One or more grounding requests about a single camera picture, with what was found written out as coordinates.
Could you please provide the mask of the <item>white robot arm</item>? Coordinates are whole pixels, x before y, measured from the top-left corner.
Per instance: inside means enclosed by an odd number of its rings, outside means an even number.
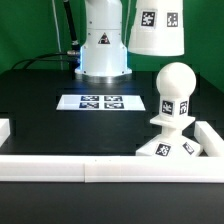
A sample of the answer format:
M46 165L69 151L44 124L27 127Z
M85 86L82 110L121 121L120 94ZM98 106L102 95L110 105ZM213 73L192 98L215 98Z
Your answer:
M131 77L127 48L122 42L120 0L85 0L86 41L80 49L77 79L115 83Z

